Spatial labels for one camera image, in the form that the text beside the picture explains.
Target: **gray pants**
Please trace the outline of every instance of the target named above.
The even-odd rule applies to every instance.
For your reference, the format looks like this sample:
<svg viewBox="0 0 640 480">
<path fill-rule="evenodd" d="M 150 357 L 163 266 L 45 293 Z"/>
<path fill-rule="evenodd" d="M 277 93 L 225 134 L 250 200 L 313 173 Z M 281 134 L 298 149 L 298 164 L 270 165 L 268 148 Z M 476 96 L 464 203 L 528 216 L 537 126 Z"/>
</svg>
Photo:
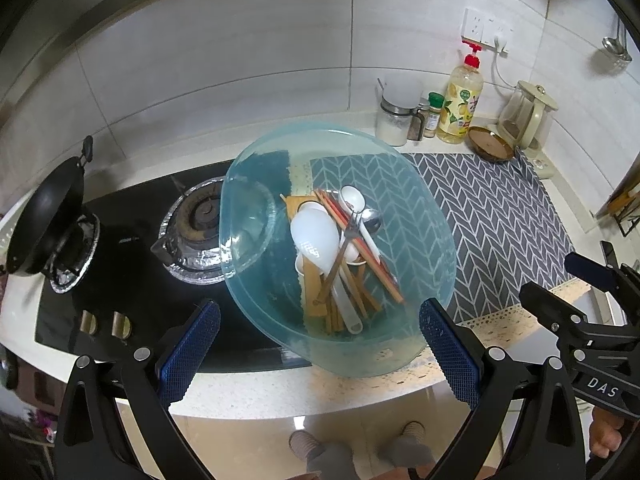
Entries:
<svg viewBox="0 0 640 480">
<path fill-rule="evenodd" d="M 413 437 L 398 436 L 378 454 L 395 467 L 418 467 L 433 463 L 431 449 Z M 346 444 L 321 444 L 306 458 L 308 472 L 320 471 L 320 480 L 360 480 L 353 466 L 353 451 Z"/>
</svg>

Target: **yellow bottle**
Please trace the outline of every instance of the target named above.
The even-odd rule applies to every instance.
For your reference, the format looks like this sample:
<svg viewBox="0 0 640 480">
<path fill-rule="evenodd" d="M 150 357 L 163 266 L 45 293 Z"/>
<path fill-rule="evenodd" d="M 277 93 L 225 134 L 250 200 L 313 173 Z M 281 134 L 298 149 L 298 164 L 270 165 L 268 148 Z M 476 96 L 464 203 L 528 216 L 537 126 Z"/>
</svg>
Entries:
<svg viewBox="0 0 640 480">
<path fill-rule="evenodd" d="M 436 128 L 438 138 L 449 144 L 459 144 L 465 138 L 484 85 L 484 79 L 478 72 L 480 60 L 476 56 L 482 47 L 466 40 L 462 43 L 468 44 L 474 52 L 468 54 L 465 62 L 451 72 Z"/>
</svg>

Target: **human hand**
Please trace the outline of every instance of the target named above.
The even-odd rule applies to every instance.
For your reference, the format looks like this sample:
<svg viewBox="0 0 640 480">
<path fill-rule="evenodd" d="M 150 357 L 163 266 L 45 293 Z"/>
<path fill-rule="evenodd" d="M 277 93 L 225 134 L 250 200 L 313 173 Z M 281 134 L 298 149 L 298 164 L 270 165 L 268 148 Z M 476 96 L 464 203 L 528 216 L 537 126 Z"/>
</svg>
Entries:
<svg viewBox="0 0 640 480">
<path fill-rule="evenodd" d="M 618 431 L 625 423 L 621 416 L 594 408 L 591 413 L 593 422 L 589 427 L 589 449 L 600 458 L 608 458 L 610 452 L 615 452 L 622 443 L 622 436 Z"/>
</svg>

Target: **stove knob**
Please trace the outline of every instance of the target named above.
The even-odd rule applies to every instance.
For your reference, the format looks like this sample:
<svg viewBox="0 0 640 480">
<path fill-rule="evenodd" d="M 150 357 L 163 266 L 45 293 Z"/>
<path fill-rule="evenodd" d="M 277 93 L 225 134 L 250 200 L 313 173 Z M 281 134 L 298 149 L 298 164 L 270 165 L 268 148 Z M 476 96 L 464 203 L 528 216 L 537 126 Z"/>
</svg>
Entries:
<svg viewBox="0 0 640 480">
<path fill-rule="evenodd" d="M 131 322 L 127 316 L 119 312 L 113 313 L 111 335 L 123 341 L 131 335 Z"/>
<path fill-rule="evenodd" d="M 94 335 L 98 332 L 98 320 L 95 316 L 86 310 L 82 311 L 82 319 L 80 320 L 80 332 L 88 335 Z"/>
</svg>

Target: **shoe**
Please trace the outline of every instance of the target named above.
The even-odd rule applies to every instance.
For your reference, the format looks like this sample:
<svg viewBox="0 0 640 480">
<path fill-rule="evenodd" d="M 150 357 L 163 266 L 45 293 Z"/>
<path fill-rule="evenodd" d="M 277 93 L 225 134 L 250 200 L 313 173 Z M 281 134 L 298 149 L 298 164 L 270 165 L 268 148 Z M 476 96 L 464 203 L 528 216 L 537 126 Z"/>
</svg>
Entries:
<svg viewBox="0 0 640 480">
<path fill-rule="evenodd" d="M 424 435 L 426 431 L 421 422 L 417 422 L 416 420 L 412 420 L 404 425 L 400 436 L 410 436 L 418 441 L 419 444 L 424 443 Z"/>
<path fill-rule="evenodd" d="M 306 457 L 318 446 L 321 443 L 305 430 L 294 431 L 289 437 L 289 449 L 303 462 L 306 462 Z"/>
</svg>

